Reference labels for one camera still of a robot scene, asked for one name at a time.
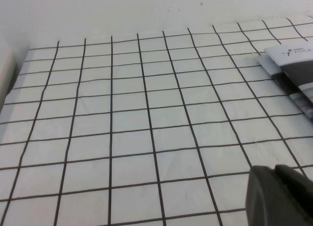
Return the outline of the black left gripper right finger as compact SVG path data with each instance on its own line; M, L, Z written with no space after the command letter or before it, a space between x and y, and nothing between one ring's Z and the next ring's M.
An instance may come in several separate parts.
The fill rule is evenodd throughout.
M313 225L313 181L287 165L276 165L274 172L288 193L303 222Z

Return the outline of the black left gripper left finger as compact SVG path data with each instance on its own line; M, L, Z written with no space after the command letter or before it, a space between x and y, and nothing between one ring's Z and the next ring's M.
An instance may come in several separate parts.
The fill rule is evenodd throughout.
M285 223L287 195L265 166L250 169L246 193L246 215L250 226L282 226Z

